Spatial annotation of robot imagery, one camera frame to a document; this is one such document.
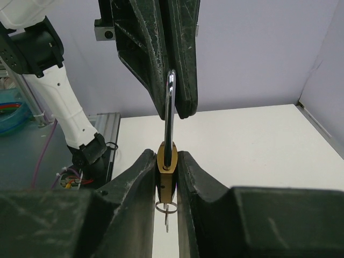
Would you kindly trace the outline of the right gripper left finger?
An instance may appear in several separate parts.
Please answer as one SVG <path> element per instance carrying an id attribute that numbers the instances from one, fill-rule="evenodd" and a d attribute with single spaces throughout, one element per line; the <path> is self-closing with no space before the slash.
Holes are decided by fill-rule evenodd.
<path id="1" fill-rule="evenodd" d="M 151 257 L 156 155 L 98 190 L 1 192 L 1 257 Z"/>

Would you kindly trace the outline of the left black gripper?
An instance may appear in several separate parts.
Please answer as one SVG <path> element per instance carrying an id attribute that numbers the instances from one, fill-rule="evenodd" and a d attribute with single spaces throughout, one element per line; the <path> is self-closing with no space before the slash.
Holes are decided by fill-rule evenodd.
<path id="1" fill-rule="evenodd" d="M 181 119 L 198 106 L 196 36 L 200 1 L 99 1 L 97 41 L 114 40 L 118 57 L 148 91 L 165 119 L 166 76 L 177 75 L 175 106 Z"/>

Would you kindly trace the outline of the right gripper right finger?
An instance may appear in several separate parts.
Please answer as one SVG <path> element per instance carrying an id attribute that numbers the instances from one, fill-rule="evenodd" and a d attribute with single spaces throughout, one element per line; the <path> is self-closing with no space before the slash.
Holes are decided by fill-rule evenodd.
<path id="1" fill-rule="evenodd" d="M 180 257 L 343 257 L 343 192 L 232 187 L 178 153 Z"/>

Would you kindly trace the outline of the silver keys of padlock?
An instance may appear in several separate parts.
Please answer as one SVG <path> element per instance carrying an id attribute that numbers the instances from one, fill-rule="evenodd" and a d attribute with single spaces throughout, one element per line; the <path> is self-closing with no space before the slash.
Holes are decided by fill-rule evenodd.
<path id="1" fill-rule="evenodd" d="M 164 225 L 166 228 L 166 232 L 169 233 L 169 215 L 177 212 L 178 210 L 177 204 L 175 202 L 171 202 L 171 203 L 156 202 L 155 209 L 164 214 Z"/>

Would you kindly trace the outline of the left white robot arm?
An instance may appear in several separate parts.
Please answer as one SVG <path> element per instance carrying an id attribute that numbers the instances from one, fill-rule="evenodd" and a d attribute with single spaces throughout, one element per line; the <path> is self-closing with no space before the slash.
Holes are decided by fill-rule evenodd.
<path id="1" fill-rule="evenodd" d="M 86 178 L 104 175 L 104 137 L 91 125 L 69 83 L 64 46 L 47 11 L 55 1 L 1 1 L 1 58 L 41 94 L 60 123 L 73 164 Z M 165 122 L 163 169 L 173 167 L 174 115 L 198 105 L 199 1 L 99 1 L 96 39 L 113 40 L 118 57 L 146 88 Z"/>

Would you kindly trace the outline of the brass padlock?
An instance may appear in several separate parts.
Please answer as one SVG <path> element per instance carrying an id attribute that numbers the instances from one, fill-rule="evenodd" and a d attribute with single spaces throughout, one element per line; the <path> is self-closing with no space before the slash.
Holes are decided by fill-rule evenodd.
<path id="1" fill-rule="evenodd" d="M 161 143 L 157 153 L 159 172 L 157 188 L 159 201 L 164 204 L 170 204 L 173 201 L 176 188 L 175 169 L 178 153 L 173 142 L 176 82 L 176 71 L 172 69 L 167 74 L 164 141 Z"/>

